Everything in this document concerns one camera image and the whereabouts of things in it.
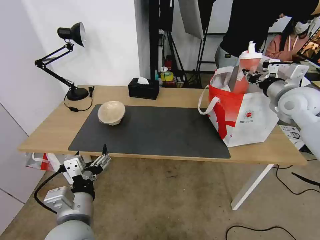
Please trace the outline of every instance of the pink jacket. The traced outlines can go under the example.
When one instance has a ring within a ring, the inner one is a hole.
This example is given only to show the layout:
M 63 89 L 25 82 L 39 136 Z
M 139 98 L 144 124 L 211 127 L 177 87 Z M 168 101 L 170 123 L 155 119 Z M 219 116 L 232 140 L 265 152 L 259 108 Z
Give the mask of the pink jacket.
M 284 50 L 279 51 L 281 35 L 277 35 L 270 42 L 269 46 L 266 49 L 266 56 L 270 58 L 280 59 L 281 61 L 292 61 L 292 55 L 297 54 L 297 52 L 302 48 L 302 46 L 308 41 L 308 37 L 303 39 L 298 38 L 297 43 L 292 50 L 292 46 L 294 44 L 295 38 L 291 38 L 291 51 L 288 51 L 288 40 L 284 45 Z

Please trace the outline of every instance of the lanyard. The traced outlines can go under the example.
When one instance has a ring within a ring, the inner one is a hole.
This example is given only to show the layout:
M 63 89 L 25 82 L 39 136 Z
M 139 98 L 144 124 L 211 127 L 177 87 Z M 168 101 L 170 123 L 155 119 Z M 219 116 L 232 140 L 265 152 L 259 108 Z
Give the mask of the lanyard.
M 296 43 L 298 41 L 298 36 L 296 36 L 296 40 L 294 41 L 293 43 L 293 46 L 292 46 L 292 50 L 294 49 L 294 47 L 296 46 Z M 291 36 L 289 35 L 289 39 L 288 39 L 288 51 L 291 50 Z

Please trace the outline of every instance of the black tissue box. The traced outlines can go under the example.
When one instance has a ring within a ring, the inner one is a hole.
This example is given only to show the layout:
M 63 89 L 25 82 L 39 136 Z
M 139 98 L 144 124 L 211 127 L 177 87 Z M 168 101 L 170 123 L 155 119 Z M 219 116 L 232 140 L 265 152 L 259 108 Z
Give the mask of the black tissue box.
M 137 78 L 133 78 L 128 85 L 129 96 L 156 100 L 160 88 L 159 81 L 148 79 L 148 82 L 149 84 L 140 84 Z

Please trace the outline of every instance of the desk lamp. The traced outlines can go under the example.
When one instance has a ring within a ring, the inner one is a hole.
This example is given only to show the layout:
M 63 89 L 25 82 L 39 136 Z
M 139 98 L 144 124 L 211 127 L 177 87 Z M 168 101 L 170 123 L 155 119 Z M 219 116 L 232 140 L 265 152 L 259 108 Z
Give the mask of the desk lamp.
M 67 92 L 66 97 L 71 101 L 77 101 L 86 98 L 89 95 L 88 91 L 85 88 L 78 88 L 74 85 L 74 82 L 60 77 L 58 74 L 48 69 L 47 65 L 73 51 L 74 44 L 71 43 L 71 40 L 73 40 L 78 45 L 84 47 L 86 43 L 85 35 L 86 32 L 84 30 L 82 22 L 76 23 L 71 28 L 58 28 L 58 36 L 61 37 L 66 42 L 66 44 L 62 48 L 59 48 L 58 50 L 34 62 L 38 68 L 49 73 L 51 76 L 55 77 L 60 82 L 64 83 L 69 87 L 69 91 Z M 60 52 L 65 48 L 68 50 L 67 52 L 62 53 L 57 57 L 51 57 L 52 55 L 56 54 L 57 52 Z

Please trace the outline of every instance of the tissue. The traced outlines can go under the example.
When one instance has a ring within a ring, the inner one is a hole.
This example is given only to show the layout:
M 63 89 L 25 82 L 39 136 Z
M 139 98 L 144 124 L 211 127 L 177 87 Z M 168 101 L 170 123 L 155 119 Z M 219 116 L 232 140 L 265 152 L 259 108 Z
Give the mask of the tissue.
M 139 77 L 138 78 L 138 83 L 140 84 L 149 84 L 148 80 L 144 77 Z

